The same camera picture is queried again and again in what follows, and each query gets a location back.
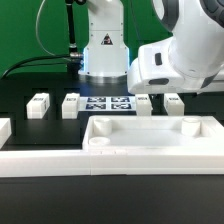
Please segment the robot logo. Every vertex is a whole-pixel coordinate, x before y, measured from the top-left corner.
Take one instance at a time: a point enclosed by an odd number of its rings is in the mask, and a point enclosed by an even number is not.
[[[107,33],[106,36],[104,37],[101,45],[113,45],[113,42],[109,36],[109,34]]]

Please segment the black cable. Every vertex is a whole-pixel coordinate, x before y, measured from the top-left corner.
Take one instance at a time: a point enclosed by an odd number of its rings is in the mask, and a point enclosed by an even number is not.
[[[24,67],[34,67],[34,66],[48,66],[48,65],[66,65],[65,62],[58,62],[58,63],[44,63],[44,64],[33,64],[33,65],[21,65],[20,68]]]
[[[131,14],[132,14],[132,19],[133,19],[133,22],[134,22],[134,27],[135,27],[135,32],[137,34],[137,38],[138,38],[138,42],[140,45],[143,44],[142,42],[142,38],[141,38],[141,35],[140,35],[140,32],[139,32],[139,27],[138,27],[138,23],[137,23],[137,20],[136,20],[136,16],[135,16],[135,13],[134,13],[134,7],[133,7],[133,1],[130,0],[130,6],[131,6]]]
[[[4,79],[7,77],[7,75],[17,69],[17,68],[20,68],[22,65],[26,64],[26,63],[29,63],[29,62],[32,62],[32,61],[41,61],[41,60],[52,60],[52,59],[58,59],[58,58],[69,58],[70,56],[68,54],[65,54],[65,55],[54,55],[54,56],[42,56],[42,57],[34,57],[34,58],[29,58],[29,59],[26,59],[26,60],[23,60],[23,61],[20,61],[16,64],[14,64],[13,66],[11,66],[9,69],[7,69],[1,79]]]

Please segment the cable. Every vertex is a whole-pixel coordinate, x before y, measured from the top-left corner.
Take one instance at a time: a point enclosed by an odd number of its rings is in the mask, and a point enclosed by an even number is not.
[[[41,17],[41,14],[42,14],[42,11],[43,11],[43,8],[44,8],[46,2],[47,2],[47,0],[43,0],[43,1],[42,1],[41,5],[40,5],[40,8],[39,8],[39,10],[38,10],[38,13],[37,13],[37,18],[36,18],[36,28],[35,28],[35,30],[36,30],[36,38],[37,38],[37,42],[38,42],[38,44],[40,45],[40,47],[41,47],[46,53],[48,53],[49,55],[55,56],[54,53],[48,51],[48,50],[44,47],[44,45],[43,45],[43,43],[42,43],[42,41],[41,41],[41,39],[40,39],[40,35],[39,35],[40,17]]]
[[[19,68],[34,67],[34,66],[48,66],[48,65],[67,65],[67,62],[43,63],[43,64],[33,64],[33,65],[21,65]]]
[[[142,38],[141,38],[141,35],[140,35],[140,32],[139,32],[139,27],[138,27],[138,23],[137,23],[137,20],[136,20],[136,16],[135,16],[135,13],[134,13],[134,7],[133,7],[133,1],[130,0],[130,6],[131,6],[131,14],[132,14],[132,19],[133,19],[133,22],[134,22],[134,27],[135,27],[135,32],[136,32],[136,35],[137,35],[137,38],[138,38],[138,42],[140,45],[143,44],[142,42]]]
[[[41,60],[52,60],[52,59],[58,59],[58,58],[69,58],[70,56],[69,55],[55,55],[55,56],[42,56],[42,57],[34,57],[34,58],[29,58],[29,59],[26,59],[26,60],[23,60],[23,61],[20,61],[16,64],[14,64],[13,66],[11,66],[9,69],[7,69],[1,79],[4,79],[7,77],[7,75],[17,69],[17,68],[20,68],[21,66],[23,66],[24,64],[26,63],[29,63],[29,62],[32,62],[32,61],[41,61]]]

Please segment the black and white pattern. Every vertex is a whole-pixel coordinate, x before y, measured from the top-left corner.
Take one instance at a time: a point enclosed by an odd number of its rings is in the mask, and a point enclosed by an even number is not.
[[[88,103],[106,103],[106,97],[89,97]]]
[[[129,97],[111,97],[112,103],[128,103],[130,102]]]
[[[106,104],[86,104],[86,110],[106,110]]]
[[[131,104],[128,103],[121,103],[121,104],[112,104],[112,110],[131,110]]]

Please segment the white block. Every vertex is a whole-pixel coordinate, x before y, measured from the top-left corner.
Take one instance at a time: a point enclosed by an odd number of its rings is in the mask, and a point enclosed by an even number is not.
[[[62,103],[62,118],[76,119],[79,112],[80,95],[76,93],[67,94]]]
[[[48,93],[37,93],[27,104],[28,119],[42,119],[50,106]]]
[[[0,149],[12,134],[11,123],[9,118],[0,119]]]
[[[169,116],[183,116],[184,103],[176,93],[164,94],[164,107]]]
[[[136,114],[137,116],[151,116],[152,115],[152,103],[148,94],[135,95],[136,101]]]

